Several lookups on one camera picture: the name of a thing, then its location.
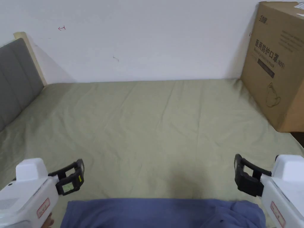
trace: gray headboard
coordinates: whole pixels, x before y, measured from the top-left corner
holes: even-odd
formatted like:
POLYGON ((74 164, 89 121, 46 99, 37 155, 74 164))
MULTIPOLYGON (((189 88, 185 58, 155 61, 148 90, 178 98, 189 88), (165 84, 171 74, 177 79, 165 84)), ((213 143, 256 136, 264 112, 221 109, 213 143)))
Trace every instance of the gray headboard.
POLYGON ((0 131, 42 91, 43 83, 22 38, 0 48, 0 131))

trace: white wall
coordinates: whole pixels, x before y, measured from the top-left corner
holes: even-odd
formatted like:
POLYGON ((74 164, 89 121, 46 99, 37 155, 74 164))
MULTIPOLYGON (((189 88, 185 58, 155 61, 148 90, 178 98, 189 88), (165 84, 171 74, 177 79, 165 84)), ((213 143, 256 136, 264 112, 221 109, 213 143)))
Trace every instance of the white wall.
POLYGON ((0 43, 27 32, 48 83, 236 78, 258 1, 2 0, 0 43))

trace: blue fabric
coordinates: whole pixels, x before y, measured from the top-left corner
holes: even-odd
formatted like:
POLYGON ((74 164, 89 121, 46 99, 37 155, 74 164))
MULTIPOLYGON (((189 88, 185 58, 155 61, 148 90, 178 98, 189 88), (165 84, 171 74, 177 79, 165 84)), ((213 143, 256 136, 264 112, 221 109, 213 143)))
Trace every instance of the blue fabric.
POLYGON ((69 202, 61 227, 265 228, 266 221, 248 201, 99 199, 69 202))

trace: human hand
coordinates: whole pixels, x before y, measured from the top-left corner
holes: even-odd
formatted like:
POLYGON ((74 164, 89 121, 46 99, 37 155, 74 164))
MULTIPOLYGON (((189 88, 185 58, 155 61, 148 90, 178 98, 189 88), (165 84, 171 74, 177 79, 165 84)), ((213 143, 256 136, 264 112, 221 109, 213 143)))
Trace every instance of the human hand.
POLYGON ((48 218, 45 220, 44 224, 42 225, 41 228, 49 228, 51 225, 54 224, 54 219, 51 218, 52 213, 48 216, 48 218))

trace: green bed sheet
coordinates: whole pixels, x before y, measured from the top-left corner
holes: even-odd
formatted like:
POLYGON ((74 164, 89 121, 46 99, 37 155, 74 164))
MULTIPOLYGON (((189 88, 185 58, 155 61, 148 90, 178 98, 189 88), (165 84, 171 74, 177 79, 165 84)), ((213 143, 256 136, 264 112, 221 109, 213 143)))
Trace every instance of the green bed sheet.
POLYGON ((240 80, 53 84, 0 133, 1 187, 16 165, 40 157, 49 172, 78 158, 80 191, 67 202, 100 198, 258 198, 239 192, 234 155, 271 170, 278 154, 303 154, 278 133, 240 80))

